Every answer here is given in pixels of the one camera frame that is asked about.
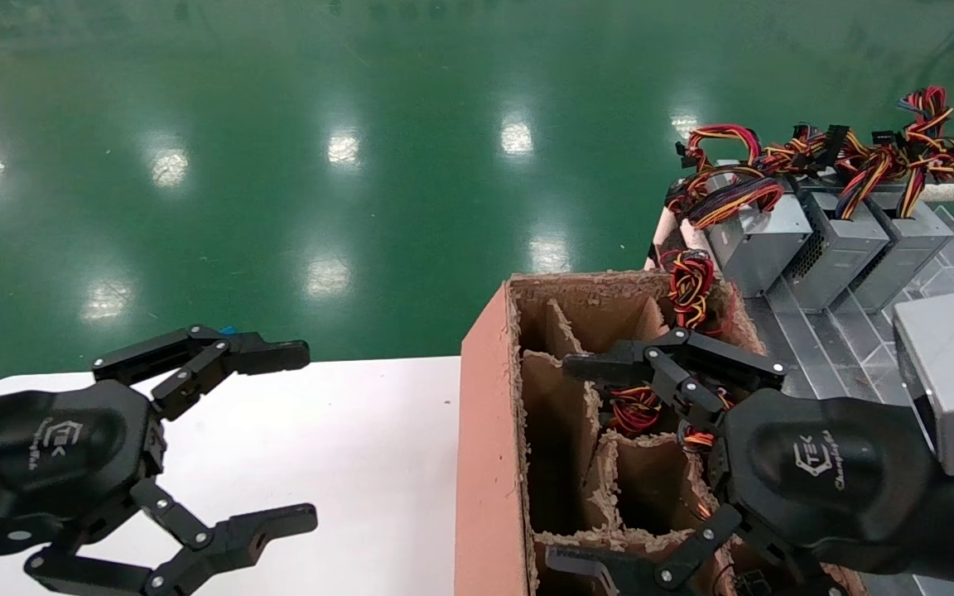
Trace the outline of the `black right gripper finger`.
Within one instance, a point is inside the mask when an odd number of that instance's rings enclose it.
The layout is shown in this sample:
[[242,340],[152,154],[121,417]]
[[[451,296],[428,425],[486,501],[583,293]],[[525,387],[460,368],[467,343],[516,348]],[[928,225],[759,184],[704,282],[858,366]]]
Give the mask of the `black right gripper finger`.
[[571,353],[561,366],[568,376],[600,386],[646,386],[699,431],[718,430],[728,410],[705,382],[756,392],[779,390],[785,378],[776,359],[684,328],[648,342],[620,340],[605,353]]
[[784,567],[794,584],[776,595],[848,595],[810,551],[794,550],[756,523],[753,513],[723,504],[662,561],[580,546],[550,546],[550,570],[597,579],[607,595],[697,595],[694,577],[732,538],[749,541],[761,557]]

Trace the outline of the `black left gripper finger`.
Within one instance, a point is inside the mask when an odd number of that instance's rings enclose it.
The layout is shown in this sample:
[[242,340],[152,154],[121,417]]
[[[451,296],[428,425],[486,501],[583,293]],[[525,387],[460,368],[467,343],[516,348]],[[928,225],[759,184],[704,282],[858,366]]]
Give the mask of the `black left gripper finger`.
[[232,374],[262,376],[310,363],[310,347],[303,340],[269,343],[255,332],[224,334],[193,325],[95,359],[92,373],[96,381],[125,386],[169,373],[151,398],[159,418],[174,421]]
[[257,565],[273,540],[317,528],[311,504],[250,512],[213,527],[201,523],[154,479],[137,482],[130,504],[173,536],[178,551],[155,569],[79,555],[89,536],[86,528],[65,533],[32,555],[24,572],[43,588],[68,595],[193,595],[217,574]]

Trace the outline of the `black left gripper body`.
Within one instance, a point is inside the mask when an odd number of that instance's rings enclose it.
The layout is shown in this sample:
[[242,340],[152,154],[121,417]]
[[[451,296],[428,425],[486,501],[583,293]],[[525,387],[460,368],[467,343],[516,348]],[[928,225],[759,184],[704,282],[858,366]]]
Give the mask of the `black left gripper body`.
[[0,396],[0,557],[105,539],[135,516],[130,490],[162,472],[165,452],[151,402],[121,382]]

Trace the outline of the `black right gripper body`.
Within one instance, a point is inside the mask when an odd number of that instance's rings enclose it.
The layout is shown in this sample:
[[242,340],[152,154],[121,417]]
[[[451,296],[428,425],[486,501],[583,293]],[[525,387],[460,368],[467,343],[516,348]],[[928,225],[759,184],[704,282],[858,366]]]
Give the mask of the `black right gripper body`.
[[911,407],[762,389],[720,420],[716,486],[757,537],[858,570],[900,570],[942,475]]

